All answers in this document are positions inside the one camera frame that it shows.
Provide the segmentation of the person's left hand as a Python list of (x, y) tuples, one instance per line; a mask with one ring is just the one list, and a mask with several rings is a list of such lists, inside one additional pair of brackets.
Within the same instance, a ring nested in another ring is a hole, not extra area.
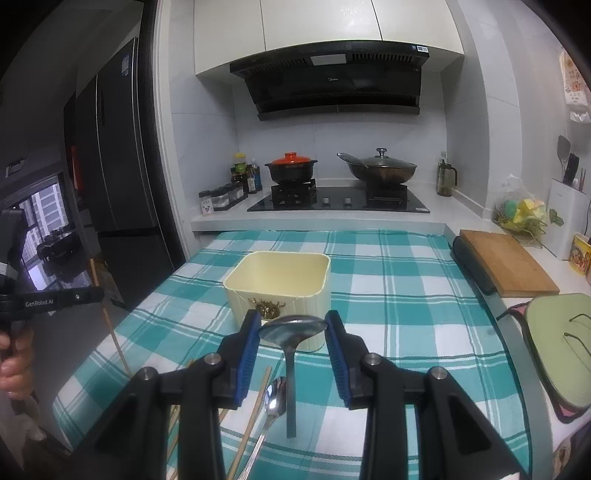
[(24, 400), (34, 390), (33, 337), (30, 328), (22, 331), (14, 341), (6, 334), (1, 334), (1, 351), (6, 352), (10, 347), (13, 348), (12, 354), (1, 362), (1, 390), (12, 400)]

